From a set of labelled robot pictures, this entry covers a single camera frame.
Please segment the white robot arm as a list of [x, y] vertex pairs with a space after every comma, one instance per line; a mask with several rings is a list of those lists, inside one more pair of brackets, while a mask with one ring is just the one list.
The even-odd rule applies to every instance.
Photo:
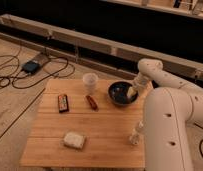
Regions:
[[193, 171], [185, 125], [203, 121], [203, 88], [163, 70], [161, 60], [141, 59], [133, 90], [150, 81], [159, 87], [145, 98], [143, 133], [146, 171]]

